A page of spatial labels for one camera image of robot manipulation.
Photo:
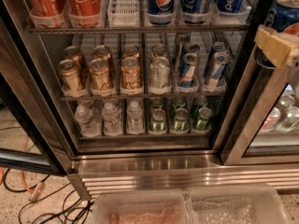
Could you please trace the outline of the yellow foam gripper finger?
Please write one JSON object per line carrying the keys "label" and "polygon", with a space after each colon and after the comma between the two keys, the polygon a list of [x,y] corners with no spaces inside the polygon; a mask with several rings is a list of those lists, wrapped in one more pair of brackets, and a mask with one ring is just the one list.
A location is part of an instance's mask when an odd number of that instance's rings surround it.
{"label": "yellow foam gripper finger", "polygon": [[256,46],[275,67],[292,67],[299,59],[299,36],[260,25],[254,38]]}

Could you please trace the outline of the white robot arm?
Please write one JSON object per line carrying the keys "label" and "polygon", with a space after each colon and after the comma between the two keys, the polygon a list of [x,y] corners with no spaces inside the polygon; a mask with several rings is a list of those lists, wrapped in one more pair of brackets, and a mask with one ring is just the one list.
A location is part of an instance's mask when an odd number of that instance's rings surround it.
{"label": "white robot arm", "polygon": [[299,98],[299,35],[260,25],[254,37],[254,59],[267,69],[289,68],[287,82]]}

